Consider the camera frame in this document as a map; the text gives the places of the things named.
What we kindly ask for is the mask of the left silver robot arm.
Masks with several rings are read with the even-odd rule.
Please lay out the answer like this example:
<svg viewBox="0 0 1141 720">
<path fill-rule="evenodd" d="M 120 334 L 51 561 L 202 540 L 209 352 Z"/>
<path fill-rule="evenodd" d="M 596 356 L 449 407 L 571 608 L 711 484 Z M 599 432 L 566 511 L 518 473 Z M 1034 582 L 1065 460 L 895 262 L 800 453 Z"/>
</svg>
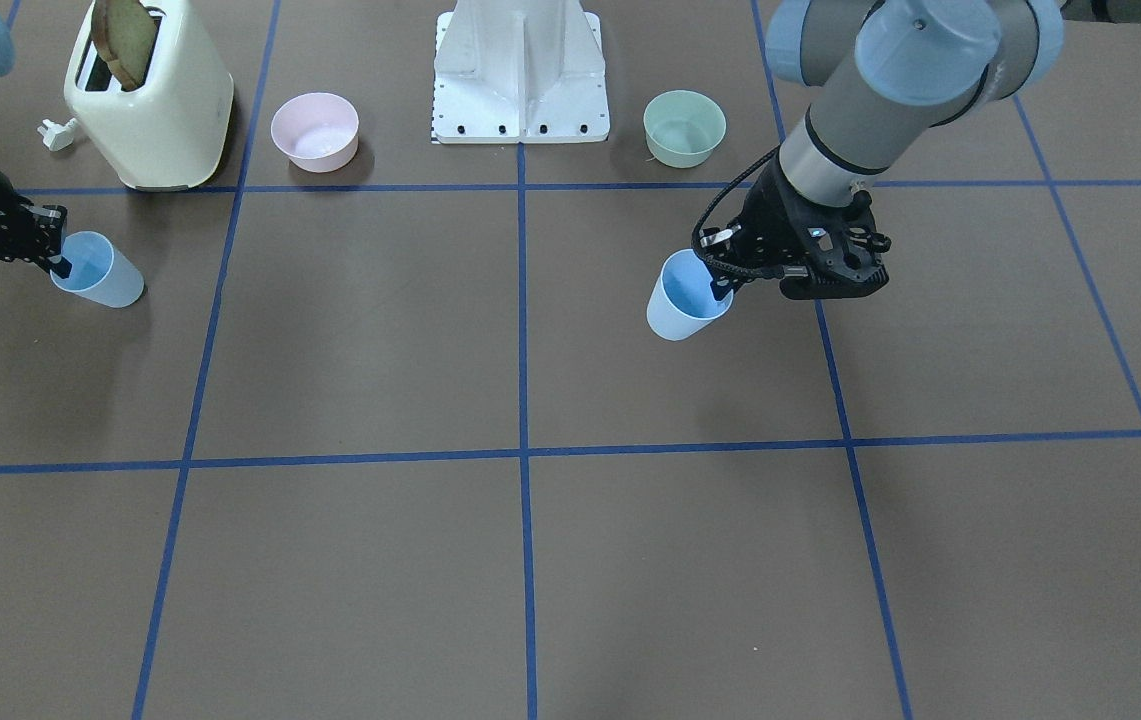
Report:
<svg viewBox="0 0 1141 720">
<path fill-rule="evenodd" d="M 817 94 L 725 228 L 695 223 L 701 288 L 721 301 L 754 281 L 793 300 L 861 299 L 889 281 L 891 240 L 871 186 L 926 129 L 1045 76 L 1065 41 L 1055 1 L 784 1 L 768 68 Z"/>
</svg>

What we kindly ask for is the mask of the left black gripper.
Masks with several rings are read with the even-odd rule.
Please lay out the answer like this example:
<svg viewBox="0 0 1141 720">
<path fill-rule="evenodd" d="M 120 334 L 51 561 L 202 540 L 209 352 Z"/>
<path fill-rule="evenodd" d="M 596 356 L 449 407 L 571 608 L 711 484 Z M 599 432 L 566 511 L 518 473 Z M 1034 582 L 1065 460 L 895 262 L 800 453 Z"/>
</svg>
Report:
<svg viewBox="0 0 1141 720">
<path fill-rule="evenodd" d="M 739 213 L 725 228 L 704 228 L 717 205 L 753 172 L 758 176 Z M 691 249 L 712 274 L 713 301 L 729 302 L 733 292 L 750 282 L 785 277 L 788 250 L 794 240 L 785 210 L 785 196 L 791 191 L 800 193 L 782 172 L 779 155 L 767 152 L 718 192 L 703 211 L 691 232 Z M 840 200 L 835 208 L 848 205 L 852 195 Z"/>
</svg>

